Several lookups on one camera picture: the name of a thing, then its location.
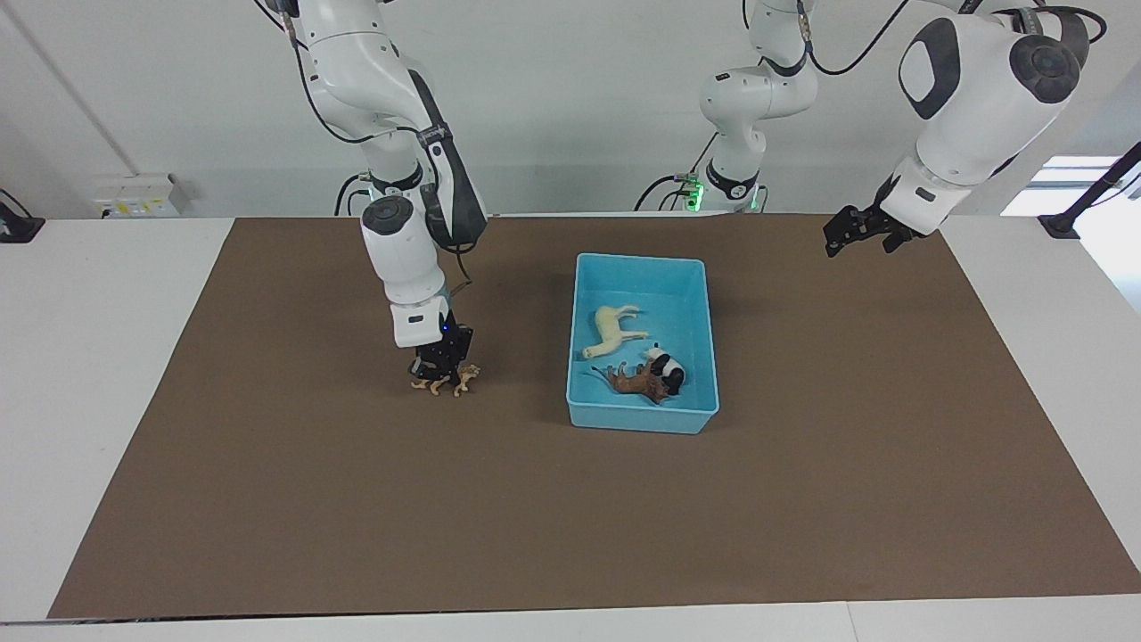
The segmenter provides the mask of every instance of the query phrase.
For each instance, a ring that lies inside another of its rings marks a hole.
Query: green light
[[[689,211],[701,211],[702,200],[705,197],[705,185],[697,182],[694,185],[694,193],[686,201],[686,209]]]

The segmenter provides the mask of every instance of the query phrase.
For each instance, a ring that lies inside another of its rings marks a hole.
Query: white table
[[[1136,641],[1141,595],[44,625],[232,220],[52,221],[0,247],[0,640]],[[1033,219],[944,228],[1141,563],[1141,315]]]

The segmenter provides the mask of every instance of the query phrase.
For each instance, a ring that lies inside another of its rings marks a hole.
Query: toy animal
[[[606,379],[614,389],[614,392],[620,395],[641,395],[646,399],[649,399],[654,404],[661,405],[670,393],[665,390],[665,384],[662,383],[662,379],[655,376],[650,373],[650,365],[653,361],[647,361],[645,365],[639,366],[634,371],[633,377],[626,376],[626,363],[623,361],[618,365],[618,371],[614,371],[614,366],[606,368],[606,373],[594,368],[594,372]]]
[[[596,357],[604,357],[606,355],[612,355],[620,348],[622,348],[622,342],[629,340],[645,340],[649,336],[649,333],[641,333],[637,331],[623,331],[620,325],[622,318],[638,316],[637,304],[623,304],[622,307],[609,307],[604,304],[599,307],[594,312],[594,326],[598,327],[598,334],[602,338],[602,343],[598,346],[592,346],[582,351],[582,357],[584,359],[594,359]]]
[[[662,379],[670,397],[677,397],[681,392],[681,384],[686,381],[686,372],[681,365],[657,344],[646,351],[646,358],[650,360],[649,372]]]
[[[455,390],[452,391],[452,397],[460,398],[468,390],[468,382],[475,380],[479,376],[479,366],[468,365],[463,366],[458,371],[460,375],[460,383],[456,384]],[[439,389],[446,384],[448,380],[439,380],[436,382],[429,382],[428,380],[416,380],[412,382],[412,388],[416,390],[426,390],[432,395],[432,397],[439,397]]]

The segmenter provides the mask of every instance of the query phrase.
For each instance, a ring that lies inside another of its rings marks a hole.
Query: cream-colored toy animal
[[[583,350],[583,359],[594,359],[596,357],[612,355],[622,348],[622,342],[624,341],[645,340],[648,338],[649,333],[626,332],[618,324],[621,319],[626,317],[637,318],[639,311],[641,310],[638,309],[637,304],[623,304],[622,307],[604,304],[599,307],[598,311],[594,312],[594,326],[598,327],[598,334],[602,338],[602,343]]]

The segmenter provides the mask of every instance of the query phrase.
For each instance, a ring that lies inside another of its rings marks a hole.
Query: white robot link
[[[1023,0],[992,2],[1001,7],[980,15],[981,0],[925,1],[957,10],[924,26],[899,66],[904,94],[926,127],[871,206],[845,206],[825,226],[828,255],[879,234],[888,234],[891,252],[934,231],[1050,127],[1077,87],[1091,42],[1082,16],[1095,18],[1091,13]],[[702,176],[703,209],[750,209],[766,152],[759,123],[803,112],[816,99],[809,64],[816,5],[759,0],[750,38],[761,64],[705,82],[702,112],[719,136]]]
[[[428,83],[388,36],[383,1],[268,3],[282,15],[299,66],[297,31],[305,34],[313,73],[304,81],[314,111],[343,133],[331,130],[338,138],[359,145],[369,163],[375,200],[361,229],[390,302],[396,346],[416,350],[415,379],[459,384],[474,333],[456,323],[437,246],[467,251],[487,217]]]

